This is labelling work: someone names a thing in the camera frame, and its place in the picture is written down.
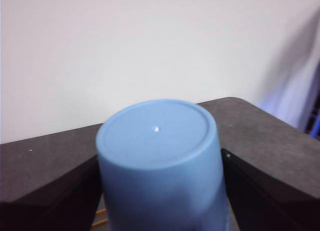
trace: white wall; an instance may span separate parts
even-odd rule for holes
[[[1,142],[102,123],[150,99],[258,104],[273,87],[277,57],[319,7],[320,0],[1,0]]]

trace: wooden stick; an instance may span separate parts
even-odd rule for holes
[[[98,217],[98,216],[104,215],[106,213],[107,213],[107,210],[105,208],[104,209],[100,209],[95,213],[95,216]]]
[[[91,226],[91,229],[95,229],[95,228],[100,227],[100,226],[102,226],[102,225],[105,225],[105,224],[107,224],[107,223],[108,223],[108,219],[104,218],[104,219],[102,219],[101,221],[94,222],[94,223],[92,224],[92,226]]]

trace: blue cup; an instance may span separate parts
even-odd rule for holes
[[[112,231],[228,231],[216,122],[199,105],[142,102],[109,118],[96,137]]]

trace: upside-down plastic cup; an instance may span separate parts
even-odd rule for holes
[[[96,137],[112,231],[228,231],[215,120],[199,105],[142,102],[109,118]]]

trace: dark gray surface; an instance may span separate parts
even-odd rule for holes
[[[272,177],[320,198],[320,142],[239,98],[200,104],[218,125],[221,147]]]
[[[216,120],[222,148],[274,178],[320,197],[319,141],[239,98],[200,105]],[[94,156],[99,127],[97,124],[2,144],[1,200],[18,199]]]

